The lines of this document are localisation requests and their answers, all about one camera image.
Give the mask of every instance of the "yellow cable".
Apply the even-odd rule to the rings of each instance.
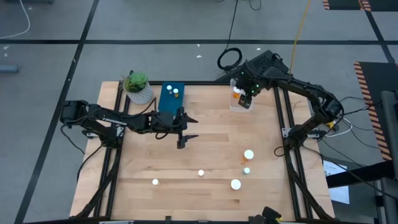
[[[310,7],[310,5],[311,5],[311,0],[308,0],[307,6],[305,6],[304,15],[303,15],[303,17],[301,18],[300,27],[298,27],[298,31],[297,31],[297,34],[296,34],[296,38],[294,39],[293,52],[292,52],[292,59],[291,59],[291,61],[290,61],[290,68],[289,68],[289,73],[290,73],[290,74],[292,73],[293,64],[294,64],[294,53],[295,53],[295,51],[296,51],[296,43],[297,43],[297,40],[299,39],[301,30],[302,30],[303,25],[304,25],[305,16],[307,15],[308,8]]]

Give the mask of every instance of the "green plant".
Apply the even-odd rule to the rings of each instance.
[[[138,93],[145,88],[147,81],[148,77],[142,72],[130,73],[124,78],[124,89],[130,93]]]

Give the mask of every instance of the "potted plant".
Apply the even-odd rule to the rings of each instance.
[[[123,88],[133,103],[144,105],[152,99],[152,88],[148,83],[148,77],[142,72],[130,71],[124,78]]]

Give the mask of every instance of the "orange and black striped tape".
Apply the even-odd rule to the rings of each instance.
[[[358,0],[359,6],[361,6],[361,10],[372,11],[371,5],[368,0]]]
[[[325,9],[329,10],[329,9],[330,9],[330,6],[329,6],[328,0],[322,0],[322,2],[323,2],[323,7],[324,7]]]
[[[371,105],[373,101],[369,92],[368,84],[366,84],[365,76],[363,75],[361,64],[359,62],[354,62],[354,69],[356,77],[358,78],[359,81],[359,86],[361,87],[363,98],[365,99],[365,103],[367,105]],[[374,133],[376,135],[377,144],[381,151],[381,156],[385,161],[391,160],[390,149],[388,148],[383,131],[381,130],[379,118],[377,117],[377,112],[374,106],[368,109],[368,113],[372,122]]]

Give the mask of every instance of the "black metal frame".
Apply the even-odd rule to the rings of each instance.
[[[163,84],[164,81],[153,81],[153,82],[149,82],[151,85],[161,85]],[[229,82],[218,82],[218,81],[182,81],[185,85],[229,85]],[[285,104],[286,104],[286,108],[287,108],[287,116],[288,116],[288,120],[289,120],[289,126],[292,127],[294,125],[294,117],[293,117],[293,112],[292,112],[292,107],[290,105],[290,98],[289,98],[289,92],[287,90],[284,90],[284,100],[285,100]],[[280,101],[280,95],[279,95],[279,89],[278,88],[274,88],[274,94],[275,94],[275,103],[276,103],[276,108],[277,108],[277,114],[278,114],[278,119],[279,119],[279,125],[280,125],[280,133],[281,133],[281,138],[282,138],[282,142],[284,144],[284,140],[285,138],[282,135],[282,128],[285,127],[285,123],[284,123],[284,115],[282,112],[282,104]],[[118,94],[116,95],[116,101],[115,101],[115,106],[114,108],[116,110],[119,109],[120,107],[120,101],[121,101],[121,95],[122,95],[122,91],[119,90]],[[130,100],[128,97],[126,97],[125,102],[124,102],[124,113],[128,112],[129,109],[129,105],[130,105]],[[122,151],[122,147],[123,147],[123,137],[124,135],[122,135],[120,138],[121,140],[121,146],[116,148],[116,154],[115,154],[115,160],[114,162],[117,162],[117,167],[119,167],[119,162],[120,162],[120,157],[121,157],[121,151]],[[108,173],[108,168],[109,168],[109,163],[110,163],[110,158],[111,158],[111,151],[112,149],[107,148],[106,149],[106,154],[104,157],[104,163],[103,163],[103,167],[102,167],[102,172],[101,172],[101,179],[100,179],[100,184],[104,183],[104,180],[107,176]],[[288,149],[284,148],[285,151],[285,161],[286,161],[286,165],[288,163],[292,163],[292,158],[289,154]],[[300,176],[300,180],[304,183],[305,186],[306,185],[306,181],[305,181],[305,174],[304,174],[304,168],[303,168],[303,163],[302,163],[302,158],[301,158],[301,154],[299,150],[294,150],[295,153],[295,161],[296,161],[296,165],[297,165],[297,169],[298,169],[298,173]],[[118,179],[118,169],[116,170],[115,175],[112,178],[111,181],[111,186],[109,189],[109,197],[108,197],[108,202],[106,205],[106,214],[105,216],[100,216],[100,210],[101,210],[101,206],[102,206],[102,196],[100,198],[100,200],[98,200],[96,206],[95,206],[95,210],[93,213],[93,217],[89,217],[89,218],[82,218],[82,217],[76,217],[73,218],[71,217],[68,220],[54,220],[54,221],[49,221],[49,222],[36,222],[36,224],[47,224],[47,223],[99,223],[99,222],[103,222],[103,221],[110,221],[111,220],[111,214],[112,214],[112,208],[113,208],[113,202],[114,202],[114,195],[115,195],[115,191],[116,191],[116,182]],[[290,194],[292,197],[292,206],[293,206],[293,210],[294,210],[294,216],[296,219],[296,222],[305,222],[305,223],[340,223],[340,224],[344,224],[344,223],[349,223],[349,222],[339,222],[339,221],[335,221],[335,220],[319,220],[319,219],[313,219],[313,215],[312,215],[312,209],[310,204],[308,203],[308,201],[304,199],[304,203],[305,203],[305,211],[306,211],[306,218],[302,218],[301,214],[300,214],[300,206],[299,206],[299,200],[297,198],[297,189],[296,189],[296,185],[295,182],[293,181],[293,179],[291,178],[291,176],[289,176],[289,185],[290,185]],[[248,221],[246,222],[236,222],[236,221],[231,221],[231,222],[214,222],[214,221],[203,221],[205,223],[214,223],[214,224],[249,224],[249,221],[252,217],[248,217]],[[162,220],[134,220],[135,224],[198,224],[201,223],[201,221],[172,221],[171,217],[166,217],[164,221]]]

